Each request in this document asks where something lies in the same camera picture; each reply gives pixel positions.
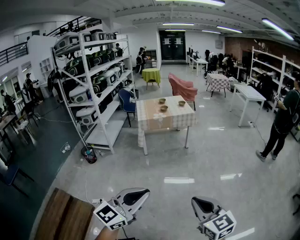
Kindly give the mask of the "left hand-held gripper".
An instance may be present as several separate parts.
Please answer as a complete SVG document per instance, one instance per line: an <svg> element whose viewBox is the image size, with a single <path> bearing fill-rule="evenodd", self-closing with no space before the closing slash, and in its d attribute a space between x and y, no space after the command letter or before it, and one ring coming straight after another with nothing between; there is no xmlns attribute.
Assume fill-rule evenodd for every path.
<svg viewBox="0 0 300 240"><path fill-rule="evenodd" d="M127 188L108 202L102 200L101 204L93 211L93 214L110 231L113 231L135 221L135 213L149 196L150 191L147 188Z"/></svg>

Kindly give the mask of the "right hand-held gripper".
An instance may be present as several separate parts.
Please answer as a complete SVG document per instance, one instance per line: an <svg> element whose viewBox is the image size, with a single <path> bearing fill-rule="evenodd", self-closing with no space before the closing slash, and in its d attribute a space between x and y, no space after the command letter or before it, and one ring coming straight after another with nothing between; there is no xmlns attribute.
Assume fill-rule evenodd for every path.
<svg viewBox="0 0 300 240"><path fill-rule="evenodd" d="M196 217L203 221L210 212L220 209L218 200L210 197L195 196L191 200L192 208ZM236 227L236 220L230 210L221 210L221 213L214 219L203 223L198 227L200 232L209 240L222 240L230 235Z"/></svg>

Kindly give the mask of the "person's left forearm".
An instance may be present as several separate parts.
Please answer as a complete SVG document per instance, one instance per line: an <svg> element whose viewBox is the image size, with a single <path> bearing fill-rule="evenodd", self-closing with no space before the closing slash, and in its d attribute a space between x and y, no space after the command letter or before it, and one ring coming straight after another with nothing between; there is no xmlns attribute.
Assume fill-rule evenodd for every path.
<svg viewBox="0 0 300 240"><path fill-rule="evenodd" d="M110 230L108 227L104 227L95 240L117 240L119 229Z"/></svg>

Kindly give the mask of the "table with beige checked cloth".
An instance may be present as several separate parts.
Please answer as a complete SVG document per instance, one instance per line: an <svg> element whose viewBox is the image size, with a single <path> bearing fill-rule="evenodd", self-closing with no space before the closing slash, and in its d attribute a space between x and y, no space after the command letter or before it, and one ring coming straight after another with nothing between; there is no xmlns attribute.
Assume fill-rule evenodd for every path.
<svg viewBox="0 0 300 240"><path fill-rule="evenodd" d="M144 155L148 155L145 132L161 129L186 129L185 148L188 148L189 132L197 124L195 111L186 103L183 107L178 102L184 100L182 96L165 97L166 102L159 104L159 99L138 100L136 113L138 122L138 146L143 148ZM160 107L166 105L166 112Z"/></svg>

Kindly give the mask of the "blue chair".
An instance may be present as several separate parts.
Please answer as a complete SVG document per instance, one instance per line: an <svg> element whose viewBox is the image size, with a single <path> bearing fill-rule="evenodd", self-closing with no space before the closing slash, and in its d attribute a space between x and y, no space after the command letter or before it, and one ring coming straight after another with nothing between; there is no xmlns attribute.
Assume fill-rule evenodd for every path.
<svg viewBox="0 0 300 240"><path fill-rule="evenodd" d="M133 116L135 117L136 103L130 102L131 93L125 89L120 89L118 92L118 96L120 99L121 107L123 111L127 114L128 123L129 126L131 127L129 114L132 113Z"/></svg>

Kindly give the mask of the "round table with green cloth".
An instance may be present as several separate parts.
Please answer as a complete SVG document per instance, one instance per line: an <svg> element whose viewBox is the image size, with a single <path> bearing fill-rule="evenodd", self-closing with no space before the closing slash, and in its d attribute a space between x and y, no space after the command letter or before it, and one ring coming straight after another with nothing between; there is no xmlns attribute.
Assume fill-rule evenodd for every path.
<svg viewBox="0 0 300 240"><path fill-rule="evenodd" d="M142 78L146 82L146 88L149 83L156 83L160 87L161 74L158 68L147 68L142 71Z"/></svg>

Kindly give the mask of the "white rectangular table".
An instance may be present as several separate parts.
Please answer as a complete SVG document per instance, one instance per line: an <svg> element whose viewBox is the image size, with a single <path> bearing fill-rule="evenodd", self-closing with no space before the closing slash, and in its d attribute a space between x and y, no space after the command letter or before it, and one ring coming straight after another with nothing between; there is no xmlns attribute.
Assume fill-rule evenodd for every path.
<svg viewBox="0 0 300 240"><path fill-rule="evenodd" d="M236 84L235 83L233 96L232 96L231 104L230 104L230 108L229 108L230 112L233 110L235 97L238 97L244 103L244 107L242 110L240 121L238 123L238 127L241 127L241 125L242 125L248 104L250 102L260 102L260 108L258 110L257 116L255 118L255 121L252 122L256 126L257 125L256 122L259 118L260 112L263 109L263 105L266 101L266 98L262 94L260 94L256 89L254 89L252 86L249 86L246 84Z"/></svg>

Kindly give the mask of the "table with red checked cloth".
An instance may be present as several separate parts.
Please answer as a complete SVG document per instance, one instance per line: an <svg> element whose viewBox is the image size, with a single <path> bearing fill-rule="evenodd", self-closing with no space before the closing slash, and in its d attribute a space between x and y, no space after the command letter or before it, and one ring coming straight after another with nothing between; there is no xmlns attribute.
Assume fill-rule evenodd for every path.
<svg viewBox="0 0 300 240"><path fill-rule="evenodd" d="M229 78L227 78L223 74L208 73L206 78L206 83L207 83L206 90L210 89L211 97L215 91L217 90L221 91L222 89L224 90L225 97L226 97L226 89L228 91L231 90Z"/></svg>

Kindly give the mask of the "black office chair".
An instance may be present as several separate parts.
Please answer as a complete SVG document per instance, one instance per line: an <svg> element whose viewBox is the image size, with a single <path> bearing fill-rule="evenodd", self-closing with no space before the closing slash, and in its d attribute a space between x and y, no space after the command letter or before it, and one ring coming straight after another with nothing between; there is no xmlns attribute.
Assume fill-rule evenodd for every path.
<svg viewBox="0 0 300 240"><path fill-rule="evenodd" d="M213 73L217 69L218 56L214 55L211 59L211 62L207 66L207 73Z"/></svg>
<svg viewBox="0 0 300 240"><path fill-rule="evenodd" d="M271 104L268 103L272 99L273 95L273 80L270 75L263 73L259 76L259 83L256 87L257 91L266 98L263 107L268 112L271 108Z"/></svg>

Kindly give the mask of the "wooden cabinet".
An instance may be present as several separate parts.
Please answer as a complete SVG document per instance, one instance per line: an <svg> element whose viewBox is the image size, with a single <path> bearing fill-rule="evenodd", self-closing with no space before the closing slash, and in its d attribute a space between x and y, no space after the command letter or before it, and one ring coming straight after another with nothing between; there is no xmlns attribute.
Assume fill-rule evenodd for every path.
<svg viewBox="0 0 300 240"><path fill-rule="evenodd" d="M146 50L146 56L148 59L146 60L145 67L146 68L156 68L157 67L157 51L156 50Z"/></svg>

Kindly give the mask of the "long white desk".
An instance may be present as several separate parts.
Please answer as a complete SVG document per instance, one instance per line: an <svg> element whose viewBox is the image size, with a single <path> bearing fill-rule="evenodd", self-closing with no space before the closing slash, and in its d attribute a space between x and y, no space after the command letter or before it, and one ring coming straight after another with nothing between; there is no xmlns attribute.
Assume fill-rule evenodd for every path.
<svg viewBox="0 0 300 240"><path fill-rule="evenodd" d="M187 55L187 63L191 70L194 70L194 65L196 65L196 76L198 76L201 71L200 66L204 65L205 70L208 67L208 62L206 60L200 58L195 60L194 57L190 57L189 55Z"/></svg>

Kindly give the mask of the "dark wooden table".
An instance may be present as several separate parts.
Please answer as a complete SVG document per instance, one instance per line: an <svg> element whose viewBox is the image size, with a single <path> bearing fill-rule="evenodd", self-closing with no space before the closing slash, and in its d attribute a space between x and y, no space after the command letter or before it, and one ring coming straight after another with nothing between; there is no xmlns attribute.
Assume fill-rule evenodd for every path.
<svg viewBox="0 0 300 240"><path fill-rule="evenodd" d="M13 120L15 120L15 115L7 115L0 119L0 139L3 141L5 141L7 139L12 151L15 151L15 147L12 144L12 142L6 132L6 128L8 126L10 126L13 129L13 131L17 134L17 132L15 131L14 126L13 126Z"/></svg>

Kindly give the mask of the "white open shelving unit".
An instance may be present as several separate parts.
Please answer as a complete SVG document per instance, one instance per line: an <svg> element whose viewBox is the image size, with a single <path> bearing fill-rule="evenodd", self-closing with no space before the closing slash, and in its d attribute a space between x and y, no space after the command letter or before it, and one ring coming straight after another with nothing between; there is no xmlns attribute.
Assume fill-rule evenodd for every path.
<svg viewBox="0 0 300 240"><path fill-rule="evenodd" d="M300 73L300 65L288 60L285 55L276 56L262 50L252 49L250 73L247 79L248 83L257 86L259 76L266 73L273 80L273 95L269 111L276 113L278 111L275 96L279 95L280 100L284 100L287 93L293 89L295 76Z"/></svg>

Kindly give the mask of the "black double door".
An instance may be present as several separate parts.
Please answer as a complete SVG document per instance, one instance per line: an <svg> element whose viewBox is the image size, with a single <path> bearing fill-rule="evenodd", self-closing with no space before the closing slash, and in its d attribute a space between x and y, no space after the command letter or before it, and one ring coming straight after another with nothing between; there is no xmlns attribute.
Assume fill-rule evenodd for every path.
<svg viewBox="0 0 300 240"><path fill-rule="evenodd" d="M160 30L159 37L162 61L186 60L185 31Z"/></svg>

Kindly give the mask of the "black metal railing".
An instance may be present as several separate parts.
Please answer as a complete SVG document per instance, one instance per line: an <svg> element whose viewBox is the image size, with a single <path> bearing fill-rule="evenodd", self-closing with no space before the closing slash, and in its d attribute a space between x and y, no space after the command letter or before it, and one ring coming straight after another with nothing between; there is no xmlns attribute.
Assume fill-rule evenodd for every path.
<svg viewBox="0 0 300 240"><path fill-rule="evenodd" d="M76 19L73 19L66 24L56 28L49 34L44 34L44 36L48 37L60 37L61 35L67 32L80 32L81 30L86 30L90 27L94 27L100 25L102 23L101 19L93 18L93 17L85 17L80 16Z"/></svg>
<svg viewBox="0 0 300 240"><path fill-rule="evenodd" d="M14 61L17 58L28 55L27 42L14 45L3 51L0 51L0 67Z"/></svg>

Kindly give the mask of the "white wall bookcase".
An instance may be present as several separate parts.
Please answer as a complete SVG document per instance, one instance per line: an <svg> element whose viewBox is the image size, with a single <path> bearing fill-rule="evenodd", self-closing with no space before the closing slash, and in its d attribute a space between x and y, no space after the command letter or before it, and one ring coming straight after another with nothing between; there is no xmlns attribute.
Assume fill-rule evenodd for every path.
<svg viewBox="0 0 300 240"><path fill-rule="evenodd" d="M53 70L52 61L50 58L46 58L40 62L40 70L43 76L50 74L50 72Z"/></svg>

